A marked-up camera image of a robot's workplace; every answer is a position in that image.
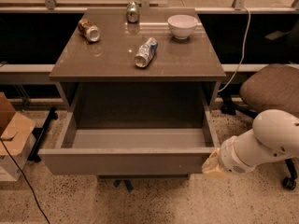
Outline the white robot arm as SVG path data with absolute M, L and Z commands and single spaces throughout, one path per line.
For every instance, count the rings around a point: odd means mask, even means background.
M 252 172 L 258 165 L 299 157 L 299 118 L 277 109 L 261 112 L 252 128 L 225 140 L 202 165 L 202 172 L 228 177 Z

